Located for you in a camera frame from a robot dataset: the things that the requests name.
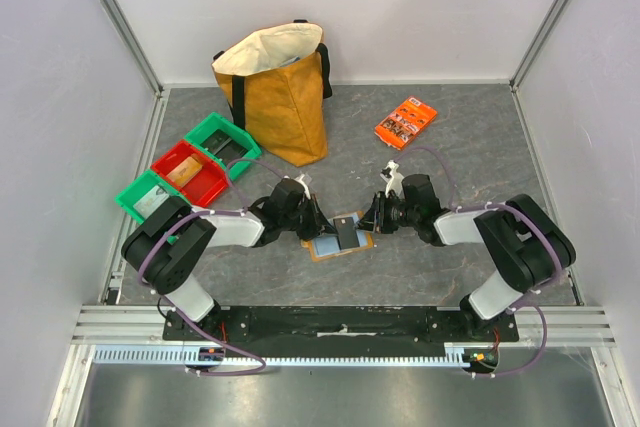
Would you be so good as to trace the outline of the yellow leather card holder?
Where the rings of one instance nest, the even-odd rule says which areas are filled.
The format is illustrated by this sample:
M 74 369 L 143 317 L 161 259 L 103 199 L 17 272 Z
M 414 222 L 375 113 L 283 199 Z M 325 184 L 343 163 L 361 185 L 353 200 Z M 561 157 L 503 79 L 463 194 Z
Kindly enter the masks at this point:
M 339 244 L 338 236 L 331 234 L 323 234 L 311 241 L 300 241 L 300 245 L 309 252 L 313 262 L 320 262 L 374 247 L 374 240 L 370 232 L 363 230 L 355 230 L 355 232 L 358 238 L 358 245 L 350 249 L 342 248 Z

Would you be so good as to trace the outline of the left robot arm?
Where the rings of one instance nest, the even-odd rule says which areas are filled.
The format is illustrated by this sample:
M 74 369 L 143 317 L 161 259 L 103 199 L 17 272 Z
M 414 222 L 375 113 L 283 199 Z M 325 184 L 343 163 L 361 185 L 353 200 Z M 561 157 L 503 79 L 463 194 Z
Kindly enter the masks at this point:
M 263 247 L 289 231 L 305 242 L 336 233 L 301 177 L 282 178 L 270 195 L 239 210 L 202 209 L 170 196 L 124 241 L 121 255 L 141 283 L 186 315 L 187 330 L 206 340 L 219 331 L 220 316 L 193 274 L 205 250 Z

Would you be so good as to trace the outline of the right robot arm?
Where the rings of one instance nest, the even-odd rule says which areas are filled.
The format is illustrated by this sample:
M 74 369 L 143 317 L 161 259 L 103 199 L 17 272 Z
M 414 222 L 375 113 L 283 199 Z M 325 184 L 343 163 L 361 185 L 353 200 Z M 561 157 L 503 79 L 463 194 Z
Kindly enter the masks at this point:
M 576 261 L 572 242 L 530 196 L 447 209 L 426 174 L 390 179 L 356 224 L 359 230 L 379 234 L 392 234 L 401 227 L 413 229 L 423 242 L 436 247 L 485 246 L 494 272 L 460 301 L 457 318 L 460 333 L 473 341 L 483 339 L 493 330 L 495 319 L 514 312 L 527 295 Z

